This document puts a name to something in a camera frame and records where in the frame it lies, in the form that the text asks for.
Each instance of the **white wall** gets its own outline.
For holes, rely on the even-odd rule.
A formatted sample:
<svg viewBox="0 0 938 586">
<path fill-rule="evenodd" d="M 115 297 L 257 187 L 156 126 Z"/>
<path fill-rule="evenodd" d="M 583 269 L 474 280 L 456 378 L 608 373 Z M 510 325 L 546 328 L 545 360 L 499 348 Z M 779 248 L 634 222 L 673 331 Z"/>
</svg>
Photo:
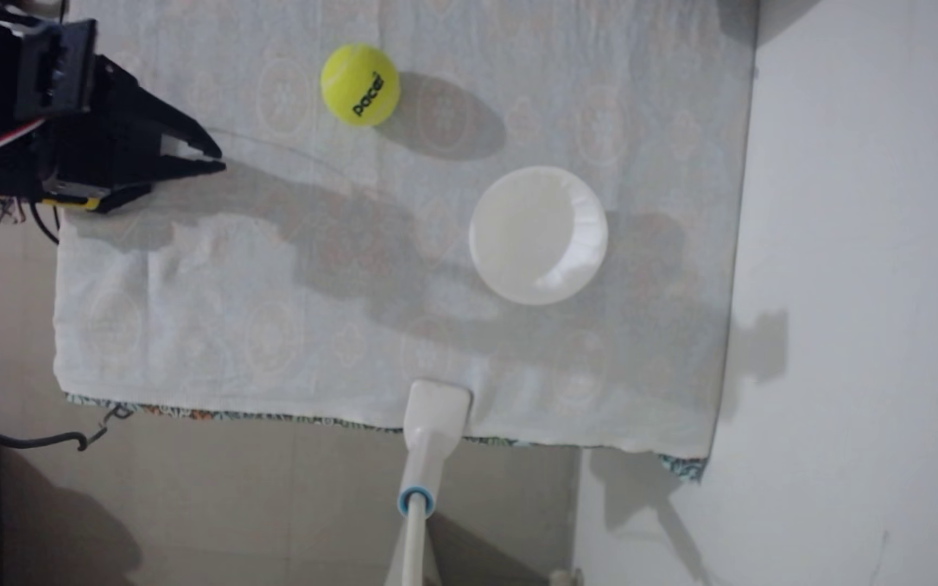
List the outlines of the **white wall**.
<svg viewBox="0 0 938 586">
<path fill-rule="evenodd" d="M 938 1 L 764 4 L 733 312 L 701 486 L 584 461 L 590 586 L 938 584 Z"/>
</svg>

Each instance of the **red and white wire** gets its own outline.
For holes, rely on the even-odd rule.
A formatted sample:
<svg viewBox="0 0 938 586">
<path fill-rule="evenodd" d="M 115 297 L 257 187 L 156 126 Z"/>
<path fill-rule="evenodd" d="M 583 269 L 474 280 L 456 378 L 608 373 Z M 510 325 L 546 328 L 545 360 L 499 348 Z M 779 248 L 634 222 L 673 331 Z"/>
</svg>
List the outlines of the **red and white wire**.
<svg viewBox="0 0 938 586">
<path fill-rule="evenodd" d="M 11 132 L 7 132 L 5 135 L 3 135 L 3 136 L 0 137 L 0 148 L 6 146 L 7 144 L 9 144 L 9 143 L 11 143 L 11 142 L 13 142 L 13 141 L 15 141 L 15 140 L 21 138 L 21 137 L 24 137 L 25 135 L 29 135 L 35 128 L 37 128 L 37 127 L 39 127 L 39 126 L 42 126 L 42 124 L 43 124 L 45 121 L 46 121 L 45 118 L 40 118 L 40 119 L 37 119 L 37 120 L 33 120 L 33 121 L 28 122 L 27 124 L 25 124 L 25 125 L 23 125 L 23 126 L 17 128 L 16 130 L 13 130 L 13 131 L 11 131 Z"/>
</svg>

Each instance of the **white handle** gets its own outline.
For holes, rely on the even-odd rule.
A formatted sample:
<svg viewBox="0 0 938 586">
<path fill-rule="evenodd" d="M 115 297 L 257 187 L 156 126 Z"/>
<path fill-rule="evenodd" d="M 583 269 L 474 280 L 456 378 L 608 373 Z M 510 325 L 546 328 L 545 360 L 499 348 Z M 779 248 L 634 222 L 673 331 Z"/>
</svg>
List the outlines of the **white handle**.
<svg viewBox="0 0 938 586">
<path fill-rule="evenodd" d="M 422 557 L 425 551 L 425 498 L 408 498 L 408 533 L 404 540 L 403 586 L 422 586 Z"/>
</svg>

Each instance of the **tennis ball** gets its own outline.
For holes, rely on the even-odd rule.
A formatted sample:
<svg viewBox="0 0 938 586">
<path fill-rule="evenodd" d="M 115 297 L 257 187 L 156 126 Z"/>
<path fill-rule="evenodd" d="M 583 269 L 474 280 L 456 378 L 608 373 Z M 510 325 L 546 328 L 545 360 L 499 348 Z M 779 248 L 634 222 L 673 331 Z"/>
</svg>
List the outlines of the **tennis ball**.
<svg viewBox="0 0 938 586">
<path fill-rule="evenodd" d="M 370 45 L 343 45 L 324 62 L 321 96 L 339 120 L 374 126 L 397 108 L 400 77 L 384 52 Z"/>
</svg>

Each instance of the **white cloth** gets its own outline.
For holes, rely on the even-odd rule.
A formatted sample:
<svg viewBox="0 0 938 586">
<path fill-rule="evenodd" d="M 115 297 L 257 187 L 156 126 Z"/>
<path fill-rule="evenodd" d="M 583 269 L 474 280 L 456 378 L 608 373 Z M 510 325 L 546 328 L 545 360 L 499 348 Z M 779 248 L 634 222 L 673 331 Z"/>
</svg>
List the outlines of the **white cloth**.
<svg viewBox="0 0 938 586">
<path fill-rule="evenodd" d="M 69 213 L 65 391 L 399 428 L 411 380 L 468 434 L 708 455 L 749 111 L 749 2 L 86 0 L 100 49 L 213 130 L 229 171 Z M 381 45 L 403 96 L 345 126 L 316 75 Z M 609 212 L 592 284 L 491 293 L 466 228 L 506 172 L 564 167 Z"/>
</svg>

